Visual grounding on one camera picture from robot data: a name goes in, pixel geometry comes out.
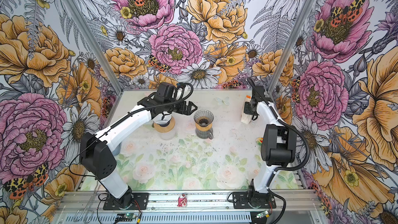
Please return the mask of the orange coffee filter pack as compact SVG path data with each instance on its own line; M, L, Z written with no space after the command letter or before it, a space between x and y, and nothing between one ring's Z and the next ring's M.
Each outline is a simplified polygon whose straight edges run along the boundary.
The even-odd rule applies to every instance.
M252 115L249 112L250 111L250 101L251 101L251 96L246 95L244 103L243 103L243 107L241 110L241 114L240 114L240 122L242 122L244 124L249 124L252 119Z

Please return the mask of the wooden dripper ring stand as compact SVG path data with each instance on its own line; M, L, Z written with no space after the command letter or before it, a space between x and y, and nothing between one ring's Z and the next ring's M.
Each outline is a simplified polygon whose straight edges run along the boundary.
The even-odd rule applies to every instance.
M166 123L153 123L155 130L159 133L168 133L172 131L175 127L175 119L172 117Z

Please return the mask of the grey ribbed glass dripper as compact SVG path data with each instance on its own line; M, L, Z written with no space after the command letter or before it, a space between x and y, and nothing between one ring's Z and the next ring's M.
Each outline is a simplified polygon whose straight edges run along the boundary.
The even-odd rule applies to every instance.
M214 115L209 110L199 110L194 114L194 121L200 127L207 127L212 124Z

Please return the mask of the white paper coffee filter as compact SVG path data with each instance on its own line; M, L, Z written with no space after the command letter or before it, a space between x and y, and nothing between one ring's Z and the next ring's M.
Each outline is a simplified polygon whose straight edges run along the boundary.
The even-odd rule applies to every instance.
M172 114L164 114L164 113L160 113L158 114L156 117L153 118L153 122L161 125L161 126L167 126L169 125L169 122L172 119Z

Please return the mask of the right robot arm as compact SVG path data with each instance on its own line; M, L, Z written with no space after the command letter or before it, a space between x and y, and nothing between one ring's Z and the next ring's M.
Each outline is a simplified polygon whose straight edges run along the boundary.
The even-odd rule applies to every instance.
M289 130L274 102L265 96L265 91L260 86L252 89L252 97L249 103L245 103L244 113L252 115L254 119L260 118L265 123L260 149L264 165L248 187L248 203L253 208L275 207L269 190L278 173L277 168L285 169L294 161L295 132Z

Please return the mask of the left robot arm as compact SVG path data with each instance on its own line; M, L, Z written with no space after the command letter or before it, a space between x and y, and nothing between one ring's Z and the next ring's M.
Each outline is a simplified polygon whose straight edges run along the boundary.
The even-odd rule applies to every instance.
M84 134L80 142L79 162L105 187L115 206L127 209L133 204L132 190L117 171L113 152L130 134L158 115L174 112L190 116L197 109L192 101L170 100L163 103L146 97L107 128L95 134Z

